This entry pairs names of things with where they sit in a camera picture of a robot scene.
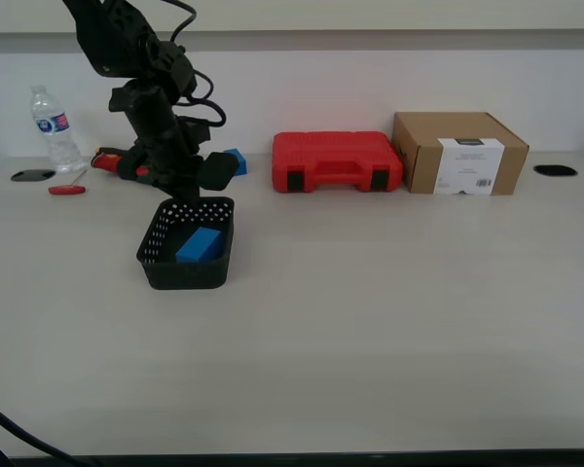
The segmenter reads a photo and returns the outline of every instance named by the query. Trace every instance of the blue foam block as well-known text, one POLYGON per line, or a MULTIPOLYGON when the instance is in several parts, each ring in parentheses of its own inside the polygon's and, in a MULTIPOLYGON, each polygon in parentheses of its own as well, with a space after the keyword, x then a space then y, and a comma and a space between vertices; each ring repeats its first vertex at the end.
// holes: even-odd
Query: blue foam block
POLYGON ((244 156, 240 153, 240 151, 238 149, 228 149, 227 151, 223 151, 224 153, 228 153, 228 154, 233 154, 234 156, 236 156, 236 159, 238 161, 238 163, 240 164, 240 167, 237 168, 237 172, 236 175, 234 175, 235 177, 238 177, 239 175, 246 175, 246 160, 244 159, 244 156))
POLYGON ((177 253, 178 263, 205 263, 214 261, 223 253, 223 234, 199 227, 177 253))

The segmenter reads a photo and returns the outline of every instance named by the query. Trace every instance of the black robotic arm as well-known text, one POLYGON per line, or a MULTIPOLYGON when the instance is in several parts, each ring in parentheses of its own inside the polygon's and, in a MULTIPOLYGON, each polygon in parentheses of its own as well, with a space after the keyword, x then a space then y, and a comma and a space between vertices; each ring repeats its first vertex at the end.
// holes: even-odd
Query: black robotic arm
POLYGON ((223 110, 207 98, 193 97, 197 72, 174 43, 179 29, 192 22, 195 11, 177 0, 192 16, 184 21, 171 41, 161 41, 145 17, 125 0, 63 0, 76 21, 80 46, 93 69, 101 76, 132 78, 115 88, 111 112, 124 112, 136 132, 137 147, 152 165, 153 186, 174 198, 195 204, 200 187, 223 190, 237 170, 233 155, 213 153, 204 161, 197 156, 200 144, 210 139, 209 128, 226 121, 223 110), (220 122, 177 117, 172 106, 206 105, 220 122))

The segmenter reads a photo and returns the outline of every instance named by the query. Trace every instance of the red toolbox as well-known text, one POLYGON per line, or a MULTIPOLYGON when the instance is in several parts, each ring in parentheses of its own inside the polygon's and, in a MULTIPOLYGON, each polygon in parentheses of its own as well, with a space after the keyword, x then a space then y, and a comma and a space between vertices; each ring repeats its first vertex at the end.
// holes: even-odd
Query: red toolbox
POLYGON ((280 133, 273 144, 273 187, 312 192, 319 185, 349 184, 362 192, 391 192, 402 162, 379 131, 280 133))

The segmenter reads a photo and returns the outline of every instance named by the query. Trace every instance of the toolbox handle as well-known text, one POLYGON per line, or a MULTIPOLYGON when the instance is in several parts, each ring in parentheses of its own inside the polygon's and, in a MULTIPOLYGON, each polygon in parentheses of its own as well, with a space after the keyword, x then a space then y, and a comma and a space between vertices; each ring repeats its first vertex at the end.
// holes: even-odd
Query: toolbox handle
POLYGON ((355 161, 319 162, 313 179, 325 184, 357 184, 363 181, 363 169, 355 161))

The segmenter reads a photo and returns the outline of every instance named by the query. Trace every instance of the black cable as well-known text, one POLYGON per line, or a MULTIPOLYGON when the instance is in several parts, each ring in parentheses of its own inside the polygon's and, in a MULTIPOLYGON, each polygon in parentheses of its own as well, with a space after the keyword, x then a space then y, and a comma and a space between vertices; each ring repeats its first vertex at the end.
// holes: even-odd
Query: black cable
POLYGON ((182 21, 180 25, 175 28, 173 34, 171 34, 171 42, 175 42, 175 39, 177 39, 179 33, 182 32, 186 26, 197 19, 197 10, 195 10, 190 5, 186 5, 184 2, 180 2, 180 0, 163 0, 163 2, 168 3, 169 5, 174 5, 175 7, 181 8, 182 10, 186 10, 191 14, 189 18, 185 21, 182 21))
POLYGON ((0 413, 0 426, 11 433, 16 438, 21 439, 25 443, 31 445, 32 447, 44 452, 47 455, 51 455, 56 459, 62 460, 66 464, 72 465, 73 467, 90 467, 87 463, 72 457, 66 452, 60 449, 54 448, 43 441, 35 438, 30 433, 24 431, 22 428, 17 426, 14 422, 10 421, 4 414, 0 413))
POLYGON ((177 104, 181 107, 193 107, 195 105, 199 105, 200 100, 207 100, 214 92, 214 82, 210 79, 210 77, 207 76, 205 73, 201 73, 199 70, 194 70, 194 72, 197 76, 200 76, 206 83, 208 83, 210 85, 210 89, 203 97, 191 96, 190 102, 182 102, 182 103, 177 104))
MULTIPOLYGON (((189 102, 178 102, 176 105, 179 105, 182 107, 189 107, 193 103, 191 102, 190 97, 187 97, 187 98, 189 99, 189 102)), ((220 128, 221 126, 223 126, 227 122, 227 115, 225 115, 225 111, 223 109, 221 109, 221 107, 216 102, 212 102, 211 100, 208 100, 208 99, 200 99, 200 101, 198 102, 198 105, 203 105, 205 107, 209 107, 210 109, 212 109, 214 112, 216 112, 218 114, 218 116, 221 118, 221 120, 219 122, 213 122, 211 120, 198 119, 196 117, 184 117, 184 116, 179 117, 179 120, 181 122, 190 122, 191 124, 211 126, 213 128, 220 128)))

